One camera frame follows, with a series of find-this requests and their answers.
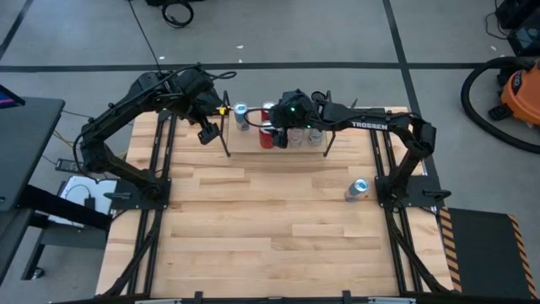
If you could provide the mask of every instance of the vacuum hose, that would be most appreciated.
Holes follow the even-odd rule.
[[[505,133],[498,128],[494,127],[491,123],[483,119],[478,113],[473,109],[470,100],[471,86],[473,85],[474,80],[480,74],[485,72],[489,68],[530,68],[531,61],[526,57],[500,57],[491,59],[482,66],[476,68],[472,73],[465,79],[465,82],[462,86],[462,106],[463,110],[471,120],[481,127],[485,132],[490,133],[495,136],[497,139],[513,146],[518,149],[525,150],[527,152],[540,154],[540,145],[530,144],[513,136],[510,136],[508,133]]]

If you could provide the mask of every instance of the wooden table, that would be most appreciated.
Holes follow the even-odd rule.
[[[135,122],[127,161],[137,167],[149,166],[156,118],[147,113]],[[353,296],[397,295],[386,222],[374,187],[361,202],[343,200],[355,178],[374,185],[367,131],[338,133],[326,159],[313,153],[273,155],[271,150],[228,158],[218,139],[200,145],[198,131],[186,122],[176,130],[173,188],[159,237],[152,297],[193,297],[197,290],[205,297],[340,296],[342,290]],[[405,149],[397,137],[392,141],[399,161]],[[385,155],[383,160],[388,172]],[[451,288],[435,217],[421,209],[407,211],[416,252],[437,280]],[[126,212],[111,227],[98,294],[111,287],[131,259],[139,212]],[[402,260],[411,290],[403,253]],[[143,274],[146,261],[142,265]]]

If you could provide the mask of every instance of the soda can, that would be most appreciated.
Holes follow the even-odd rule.
[[[261,147],[264,149],[273,148],[273,138],[272,130],[274,127],[269,121],[262,122],[262,128],[259,128],[259,141],[261,142]]]
[[[318,147],[322,143],[322,132],[315,128],[311,128],[310,136],[307,139],[308,145],[311,147]]]
[[[241,131],[247,131],[250,129],[250,125],[244,119],[244,114],[247,112],[247,104],[236,103],[233,107],[235,112],[236,127]]]
[[[345,200],[348,202],[358,202],[360,198],[365,196],[369,188],[368,182],[365,179],[359,178],[345,191]]]
[[[271,101],[267,101],[262,104],[261,122],[270,120],[270,111],[268,109],[270,109],[273,106],[276,106],[276,104]]]
[[[298,148],[302,145],[302,140],[304,140],[304,129],[290,128],[287,136],[289,137],[289,147]]]

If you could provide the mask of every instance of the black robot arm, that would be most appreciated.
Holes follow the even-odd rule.
[[[218,126],[207,116],[217,114],[223,101],[213,89],[213,80],[200,66],[188,68],[182,74],[144,73],[131,86],[128,94],[109,110],[89,120],[78,139],[87,171],[110,172],[133,183],[147,198],[156,198],[161,186],[154,172],[139,170],[116,157],[105,141],[143,112],[169,110],[189,123],[199,123],[201,144],[219,135]]]
[[[327,100],[312,100],[299,90],[283,93],[282,99],[270,111],[274,143],[287,146],[287,129],[316,128],[321,131],[341,131],[359,128],[395,133],[408,149],[402,162],[391,170],[386,193],[398,200],[408,195],[408,181],[420,161],[435,150],[436,129],[412,113],[385,112],[381,108],[355,109]]]

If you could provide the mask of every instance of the yellow black hazard stripe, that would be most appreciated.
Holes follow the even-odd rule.
[[[527,255],[525,254],[525,245],[523,245],[523,239],[521,238],[520,227],[517,224],[516,217],[512,215],[508,215],[508,217],[510,217],[510,219],[512,220],[512,226],[514,227],[514,235],[516,236],[517,246],[520,250],[521,265],[523,265],[523,270],[525,270],[525,279],[528,284],[529,291],[531,292],[531,298],[537,299],[538,294],[534,288],[534,281],[532,280],[532,272],[531,272],[531,269],[529,268],[529,260],[527,259]]]
[[[446,263],[450,271],[450,277],[454,290],[462,292],[462,282],[459,276],[459,266],[457,265],[456,243],[454,242],[454,232],[452,231],[452,222],[450,212],[447,207],[439,212],[440,229],[442,231],[442,240],[445,246]]]

